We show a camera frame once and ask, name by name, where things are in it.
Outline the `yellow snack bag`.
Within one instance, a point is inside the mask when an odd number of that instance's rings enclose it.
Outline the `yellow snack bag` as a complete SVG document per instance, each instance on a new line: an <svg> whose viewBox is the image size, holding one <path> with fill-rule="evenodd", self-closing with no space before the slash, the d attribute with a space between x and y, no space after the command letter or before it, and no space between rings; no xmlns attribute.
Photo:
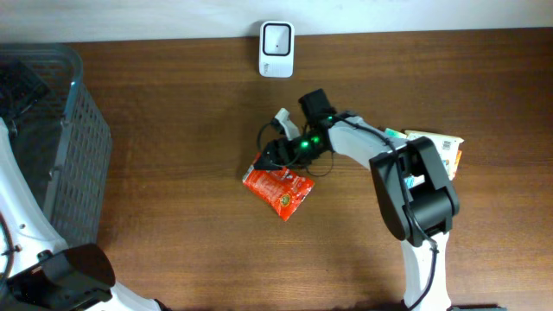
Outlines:
<svg viewBox="0 0 553 311"><path fill-rule="evenodd" d="M435 145L437 152L442 159L444 167L448 173L448 178L451 181L455 178L455 176L451 174L451 171L454 165L457 150L460 149L460 145L464 142L463 138L420 130L406 130L404 133L407 135L408 140L414 140L421 136L429 138Z"/></svg>

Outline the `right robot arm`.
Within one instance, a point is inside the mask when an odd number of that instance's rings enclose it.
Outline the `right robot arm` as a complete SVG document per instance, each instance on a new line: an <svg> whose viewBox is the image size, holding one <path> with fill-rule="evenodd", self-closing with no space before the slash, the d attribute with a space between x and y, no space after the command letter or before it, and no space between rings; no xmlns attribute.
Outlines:
<svg viewBox="0 0 553 311"><path fill-rule="evenodd" d="M307 168L325 152L344 155L368 169L383 221L400 242L407 310L450 310L445 250L460 202L435 144L422 136L386 135L350 111L331 106L322 89L298 100L303 129L280 110L271 120L280 138L258 147L252 164L262 172Z"/></svg>

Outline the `green tissue pack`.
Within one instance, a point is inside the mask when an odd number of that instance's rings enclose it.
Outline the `green tissue pack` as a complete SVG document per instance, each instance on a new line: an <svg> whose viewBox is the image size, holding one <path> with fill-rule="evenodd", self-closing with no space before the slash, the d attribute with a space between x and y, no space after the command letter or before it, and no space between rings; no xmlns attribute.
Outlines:
<svg viewBox="0 0 553 311"><path fill-rule="evenodd" d="M385 129L385 134L390 137L400 138L400 139L406 139L407 135L402 133L401 131L393 130L390 128Z"/></svg>

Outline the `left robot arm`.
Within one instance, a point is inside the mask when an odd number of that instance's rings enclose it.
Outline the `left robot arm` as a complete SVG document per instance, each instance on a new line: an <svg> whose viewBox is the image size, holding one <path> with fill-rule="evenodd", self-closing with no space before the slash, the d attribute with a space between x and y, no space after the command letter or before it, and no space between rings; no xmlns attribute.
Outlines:
<svg viewBox="0 0 553 311"><path fill-rule="evenodd" d="M1 59L1 307L160 310L96 244L111 134L63 59Z"/></svg>

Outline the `red snack bag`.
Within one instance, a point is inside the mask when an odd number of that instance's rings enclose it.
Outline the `red snack bag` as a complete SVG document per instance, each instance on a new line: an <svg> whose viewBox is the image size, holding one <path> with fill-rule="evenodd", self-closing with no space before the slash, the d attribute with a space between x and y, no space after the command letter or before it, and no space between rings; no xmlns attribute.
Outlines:
<svg viewBox="0 0 553 311"><path fill-rule="evenodd" d="M306 199L315 182L298 175L289 168L255 169L254 163L260 156L260 153L256 154L254 161L242 178L242 183L270 205L283 221L287 221Z"/></svg>

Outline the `orange small carton box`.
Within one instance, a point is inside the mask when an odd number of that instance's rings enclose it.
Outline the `orange small carton box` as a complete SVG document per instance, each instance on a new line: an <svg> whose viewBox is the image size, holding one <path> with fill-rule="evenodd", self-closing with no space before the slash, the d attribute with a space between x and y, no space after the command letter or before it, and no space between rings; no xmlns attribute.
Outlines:
<svg viewBox="0 0 553 311"><path fill-rule="evenodd" d="M455 158L454 165L453 165L452 171L451 171L451 174L453 176L456 175L456 172L457 172L457 169L459 167L460 160L461 160L461 155L462 155L462 151L460 149L457 150L456 158Z"/></svg>

